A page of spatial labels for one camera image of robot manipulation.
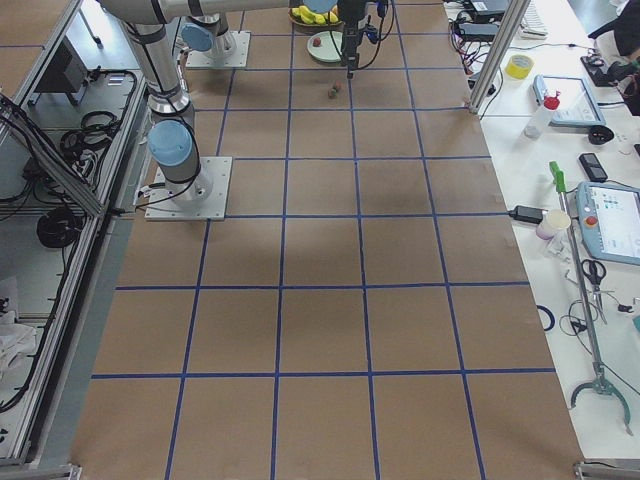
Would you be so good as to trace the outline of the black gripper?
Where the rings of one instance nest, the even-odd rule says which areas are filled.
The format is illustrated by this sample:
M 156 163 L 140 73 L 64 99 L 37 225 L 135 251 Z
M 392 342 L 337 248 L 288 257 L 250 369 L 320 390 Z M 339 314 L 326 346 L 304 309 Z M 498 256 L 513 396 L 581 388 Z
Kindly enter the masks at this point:
M 360 29 L 357 21 L 344 20 L 341 44 L 341 62 L 347 68 L 346 77 L 353 78 L 353 71 L 359 65 L 358 47 L 360 45 Z

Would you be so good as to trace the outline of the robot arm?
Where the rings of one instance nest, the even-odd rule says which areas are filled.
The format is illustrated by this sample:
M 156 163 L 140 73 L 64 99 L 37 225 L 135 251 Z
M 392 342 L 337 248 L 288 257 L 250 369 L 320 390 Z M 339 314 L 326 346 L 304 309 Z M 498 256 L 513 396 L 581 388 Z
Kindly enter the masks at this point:
M 339 50 L 342 66 L 347 69 L 347 78 L 359 69 L 358 48 L 365 30 L 366 1 L 189 1 L 191 24 L 182 28 L 181 34 L 191 50 L 206 52 L 216 44 L 222 13 L 241 10 L 261 10 L 284 6 L 306 6 L 313 13 L 329 12 L 337 7 L 338 16 L 344 26 Z
M 213 44 L 226 24 L 228 12 L 289 7 L 291 1 L 102 1 L 100 5 L 118 19 L 136 58 L 149 92 L 154 119 L 147 147 L 164 175 L 165 197 L 147 208 L 193 212 L 212 196 L 214 180 L 206 172 L 195 139 L 195 111 L 181 82 L 166 25 L 187 17 Z

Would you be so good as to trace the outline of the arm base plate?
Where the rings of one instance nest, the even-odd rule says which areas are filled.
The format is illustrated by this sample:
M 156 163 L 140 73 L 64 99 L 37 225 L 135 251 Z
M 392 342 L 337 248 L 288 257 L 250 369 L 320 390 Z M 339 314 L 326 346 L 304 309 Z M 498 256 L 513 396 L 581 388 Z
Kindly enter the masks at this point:
M 189 53 L 188 69 L 234 69 L 245 68 L 249 56 L 251 33 L 228 30 L 223 35 L 207 33 L 186 34 L 184 38 Z
M 150 206 L 145 208 L 148 221 L 223 221 L 229 193 L 233 159 L 201 157 L 199 175 L 192 184 L 178 186 L 166 182 L 159 167 L 154 181 L 164 186 L 150 193 Z

